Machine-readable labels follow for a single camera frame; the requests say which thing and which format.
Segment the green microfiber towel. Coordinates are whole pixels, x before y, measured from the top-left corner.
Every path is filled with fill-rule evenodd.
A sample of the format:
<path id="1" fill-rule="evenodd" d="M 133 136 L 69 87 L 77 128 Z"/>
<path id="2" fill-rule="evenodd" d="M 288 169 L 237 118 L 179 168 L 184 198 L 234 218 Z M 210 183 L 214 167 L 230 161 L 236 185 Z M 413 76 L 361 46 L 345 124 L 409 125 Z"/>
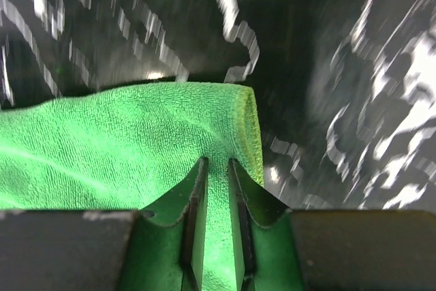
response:
<path id="1" fill-rule="evenodd" d="M 1 113 L 1 289 L 147 290 L 144 208 L 208 160 L 200 290 L 237 290 L 228 189 L 263 186 L 253 90 L 132 85 Z"/>

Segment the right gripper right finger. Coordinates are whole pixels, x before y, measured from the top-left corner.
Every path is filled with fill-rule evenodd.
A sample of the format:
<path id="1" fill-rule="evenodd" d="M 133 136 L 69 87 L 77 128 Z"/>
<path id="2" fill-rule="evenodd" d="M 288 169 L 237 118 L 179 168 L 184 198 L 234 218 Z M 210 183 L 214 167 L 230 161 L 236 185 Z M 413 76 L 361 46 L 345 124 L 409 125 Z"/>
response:
<path id="1" fill-rule="evenodd" d="M 256 183 L 236 159 L 228 162 L 228 189 L 236 289 L 291 289 L 288 207 Z"/>

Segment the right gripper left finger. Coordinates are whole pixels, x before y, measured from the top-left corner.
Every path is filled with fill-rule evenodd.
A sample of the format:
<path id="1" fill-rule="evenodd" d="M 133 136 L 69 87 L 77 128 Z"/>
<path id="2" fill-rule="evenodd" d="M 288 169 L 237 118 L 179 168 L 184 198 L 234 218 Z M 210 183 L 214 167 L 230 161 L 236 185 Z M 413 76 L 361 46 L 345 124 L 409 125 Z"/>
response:
<path id="1" fill-rule="evenodd" d="M 208 160 L 201 157 L 174 187 L 144 208 L 146 289 L 200 290 Z"/>

